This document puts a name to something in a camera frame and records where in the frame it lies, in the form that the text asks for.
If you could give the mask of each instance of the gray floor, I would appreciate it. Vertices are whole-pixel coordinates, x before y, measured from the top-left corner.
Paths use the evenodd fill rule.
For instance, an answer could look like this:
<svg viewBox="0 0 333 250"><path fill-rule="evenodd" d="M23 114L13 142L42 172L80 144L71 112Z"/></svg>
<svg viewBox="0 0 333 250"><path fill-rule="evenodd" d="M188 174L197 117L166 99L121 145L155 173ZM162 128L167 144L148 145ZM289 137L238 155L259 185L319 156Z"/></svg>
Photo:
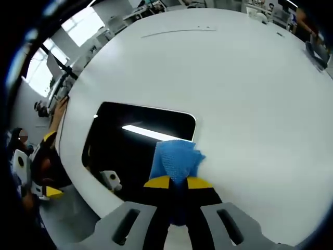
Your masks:
<svg viewBox="0 0 333 250"><path fill-rule="evenodd" d="M43 202L40 206L43 224L57 248L82 241L94 232L99 220L73 185L63 191L60 199Z"/></svg>

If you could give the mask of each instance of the desk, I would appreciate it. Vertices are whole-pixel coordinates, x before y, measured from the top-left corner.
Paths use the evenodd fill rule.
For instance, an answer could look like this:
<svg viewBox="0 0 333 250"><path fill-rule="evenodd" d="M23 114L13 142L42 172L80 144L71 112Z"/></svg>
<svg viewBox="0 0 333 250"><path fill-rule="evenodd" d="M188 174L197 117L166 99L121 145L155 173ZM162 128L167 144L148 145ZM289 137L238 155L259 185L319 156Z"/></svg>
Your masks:
<svg viewBox="0 0 333 250"><path fill-rule="evenodd" d="M261 8L261 7L257 6L257 5L247 4L246 7L249 7L249 8L252 8L252 9L256 9L256 10L258 10L258 11L265 12L265 13L268 14L268 15L271 15L271 14L272 14L272 12L271 12L270 10L268 10L268 9L264 9L264 8Z"/></svg>
<svg viewBox="0 0 333 250"><path fill-rule="evenodd" d="M132 17L135 17L136 15L138 15L140 17L140 19L142 19L142 13L147 11L147 10L150 10L150 12L154 15L155 13L147 6L147 5L144 5L142 7L138 7L138 8L135 8L131 14L127 15L127 16L124 16L123 17L123 21L125 23L126 26L129 26L130 24L132 23L129 23L129 20L132 18Z"/></svg>
<svg viewBox="0 0 333 250"><path fill-rule="evenodd" d="M166 12L129 26L83 70L59 128L59 154L75 188L104 217L122 201L81 162L101 103L190 113L206 155L199 177L269 239L296 245L332 203L332 96L332 79L290 32L229 10Z"/></svg>

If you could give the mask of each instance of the window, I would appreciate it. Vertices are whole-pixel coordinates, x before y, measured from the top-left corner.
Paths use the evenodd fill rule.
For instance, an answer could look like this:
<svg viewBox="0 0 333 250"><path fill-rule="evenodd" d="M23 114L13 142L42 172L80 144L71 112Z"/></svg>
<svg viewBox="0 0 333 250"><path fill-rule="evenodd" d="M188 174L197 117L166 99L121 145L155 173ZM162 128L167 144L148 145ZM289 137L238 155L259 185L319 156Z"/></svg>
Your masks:
<svg viewBox="0 0 333 250"><path fill-rule="evenodd" d="M76 13L61 26L73 41L81 47L101 27L104 27L104 23L94 9L88 7Z"/></svg>
<svg viewBox="0 0 333 250"><path fill-rule="evenodd" d="M63 64L67 62L66 55L51 39L47 39L43 44L59 61ZM50 91L50 81L52 79L52 74L48 69L46 62L47 54L39 48L30 60L26 77L30 87L43 97L47 97L47 94Z"/></svg>

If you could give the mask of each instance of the white wall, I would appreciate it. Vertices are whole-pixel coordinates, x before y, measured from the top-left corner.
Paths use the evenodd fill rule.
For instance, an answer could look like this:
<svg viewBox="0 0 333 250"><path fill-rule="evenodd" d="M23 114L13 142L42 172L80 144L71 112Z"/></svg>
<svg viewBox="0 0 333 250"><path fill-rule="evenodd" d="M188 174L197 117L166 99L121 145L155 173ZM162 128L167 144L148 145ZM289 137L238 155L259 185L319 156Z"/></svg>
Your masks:
<svg viewBox="0 0 333 250"><path fill-rule="evenodd" d="M133 8L136 8L141 0L129 0L130 4L132 5Z"/></svg>
<svg viewBox="0 0 333 250"><path fill-rule="evenodd" d="M107 25L108 20L112 16L126 16L133 10L130 2L127 0L105 0L94 5L93 9L105 25Z"/></svg>
<svg viewBox="0 0 333 250"><path fill-rule="evenodd" d="M35 102L45 100L25 81L22 81L10 118L10 129L21 127L28 132L28 141L38 145L48 131L49 118L38 117Z"/></svg>
<svg viewBox="0 0 333 250"><path fill-rule="evenodd" d="M62 50L70 60L75 60L80 54L80 47L66 33L63 28L60 28L52 37L52 41Z"/></svg>

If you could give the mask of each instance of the white machine part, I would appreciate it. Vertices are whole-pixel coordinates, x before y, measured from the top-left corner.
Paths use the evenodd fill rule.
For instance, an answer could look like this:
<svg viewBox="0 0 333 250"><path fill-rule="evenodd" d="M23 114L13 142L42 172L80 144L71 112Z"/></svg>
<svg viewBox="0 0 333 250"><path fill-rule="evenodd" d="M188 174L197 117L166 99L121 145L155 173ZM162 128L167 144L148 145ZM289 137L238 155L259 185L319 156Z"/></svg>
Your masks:
<svg viewBox="0 0 333 250"><path fill-rule="evenodd" d="M31 184L30 163L29 157L24 152L18 149L15 150L12 166L18 178L20 178L22 185Z"/></svg>
<svg viewBox="0 0 333 250"><path fill-rule="evenodd" d="M15 174L21 181L21 185L29 186L31 188L31 193L37 195L39 199L47 201L49 198L43 194L43 187L31 180L31 162L32 160L28 155L18 149L15 150L12 166Z"/></svg>
<svg viewBox="0 0 333 250"><path fill-rule="evenodd" d="M122 189L122 185L120 184L120 179L115 171L106 170L100 172L100 174L109 189L113 191L119 191Z"/></svg>

